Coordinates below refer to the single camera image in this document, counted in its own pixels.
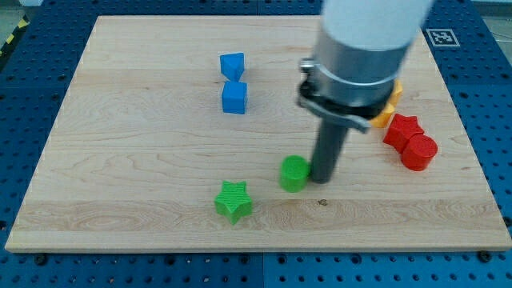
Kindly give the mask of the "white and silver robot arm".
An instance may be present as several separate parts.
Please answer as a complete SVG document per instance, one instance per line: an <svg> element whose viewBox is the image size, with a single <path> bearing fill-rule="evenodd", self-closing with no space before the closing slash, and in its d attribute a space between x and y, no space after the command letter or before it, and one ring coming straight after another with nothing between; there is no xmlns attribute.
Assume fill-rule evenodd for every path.
<svg viewBox="0 0 512 288"><path fill-rule="evenodd" d="M331 180L349 130L367 132L386 106L394 81L433 0L327 0L298 105L320 117L310 179Z"/></svg>

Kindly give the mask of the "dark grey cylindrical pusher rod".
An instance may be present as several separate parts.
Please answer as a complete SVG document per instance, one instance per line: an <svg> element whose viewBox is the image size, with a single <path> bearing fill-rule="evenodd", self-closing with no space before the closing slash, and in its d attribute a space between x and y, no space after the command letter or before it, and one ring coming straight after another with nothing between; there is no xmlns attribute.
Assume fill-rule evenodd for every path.
<svg viewBox="0 0 512 288"><path fill-rule="evenodd" d="M313 182L324 184L331 180L347 131L344 126L321 121L311 159L310 178Z"/></svg>

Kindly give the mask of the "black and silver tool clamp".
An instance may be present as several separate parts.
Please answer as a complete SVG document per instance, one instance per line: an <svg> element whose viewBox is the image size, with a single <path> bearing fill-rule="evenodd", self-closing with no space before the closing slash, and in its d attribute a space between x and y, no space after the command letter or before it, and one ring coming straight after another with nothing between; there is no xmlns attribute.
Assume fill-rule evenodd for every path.
<svg viewBox="0 0 512 288"><path fill-rule="evenodd" d="M299 62L306 78L299 85L297 103L329 124L367 133L370 120L386 106L394 79L351 82L332 74L315 58Z"/></svg>

